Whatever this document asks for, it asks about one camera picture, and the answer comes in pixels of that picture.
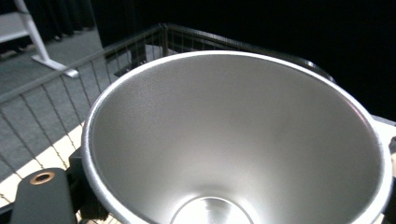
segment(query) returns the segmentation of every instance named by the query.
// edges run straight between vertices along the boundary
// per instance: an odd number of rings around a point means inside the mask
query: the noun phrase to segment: stainless steel bowl
[[[371,223],[392,176],[373,122],[294,63],[185,53],[105,90],[85,123],[84,169],[128,223]]]

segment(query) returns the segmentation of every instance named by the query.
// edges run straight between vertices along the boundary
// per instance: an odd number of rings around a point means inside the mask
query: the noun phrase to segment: brass insert
[[[41,184],[49,182],[53,177],[55,177],[55,173],[53,173],[53,172],[44,172],[44,173],[35,175],[30,180],[30,183],[32,185],[41,185]]]

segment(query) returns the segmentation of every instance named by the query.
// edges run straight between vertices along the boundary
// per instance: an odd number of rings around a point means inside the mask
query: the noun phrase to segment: metal bowl
[[[294,63],[185,53],[105,90],[85,123],[84,169],[128,223],[371,223],[392,176],[373,122]]]

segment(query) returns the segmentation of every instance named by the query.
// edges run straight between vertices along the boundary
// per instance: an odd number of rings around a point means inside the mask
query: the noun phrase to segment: black background
[[[98,13],[103,4],[106,12]],[[92,5],[104,45],[159,22],[223,35],[305,58],[370,113],[396,120],[396,1],[92,0]],[[117,29],[106,26],[104,15]]]

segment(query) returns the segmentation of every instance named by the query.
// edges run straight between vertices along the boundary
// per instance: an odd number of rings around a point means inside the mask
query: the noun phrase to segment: metal grid fence
[[[79,77],[55,72],[0,95],[0,207],[15,200],[19,181],[49,167],[68,167],[80,146],[84,119],[99,94],[119,76],[168,55],[196,50],[240,50],[269,56],[314,70],[312,63],[218,35],[159,24],[68,66]]]

